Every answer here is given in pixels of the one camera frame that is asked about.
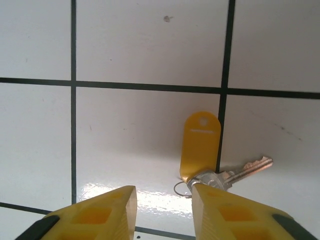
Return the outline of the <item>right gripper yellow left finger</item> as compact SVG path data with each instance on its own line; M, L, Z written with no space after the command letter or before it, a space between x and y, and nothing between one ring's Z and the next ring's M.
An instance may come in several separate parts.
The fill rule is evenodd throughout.
M19 240L132 240L137 191L123 186L47 214Z

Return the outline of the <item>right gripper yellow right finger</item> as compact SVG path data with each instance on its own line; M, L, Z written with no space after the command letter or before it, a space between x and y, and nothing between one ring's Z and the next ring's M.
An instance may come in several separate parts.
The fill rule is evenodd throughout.
M277 208L196 183L192 213L197 240L314 240L315 236Z

